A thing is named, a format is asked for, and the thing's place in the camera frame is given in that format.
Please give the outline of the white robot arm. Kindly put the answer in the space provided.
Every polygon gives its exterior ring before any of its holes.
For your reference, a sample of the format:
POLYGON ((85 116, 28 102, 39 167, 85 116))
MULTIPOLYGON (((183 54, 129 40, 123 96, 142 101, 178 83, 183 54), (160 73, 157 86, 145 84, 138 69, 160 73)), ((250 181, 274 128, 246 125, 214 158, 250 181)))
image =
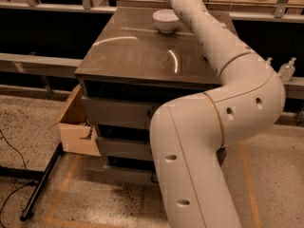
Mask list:
POLYGON ((241 228, 217 152, 264 131, 285 89, 271 64, 214 18, 202 0, 165 0, 199 40, 220 86, 157 109, 150 143, 170 228, 241 228))

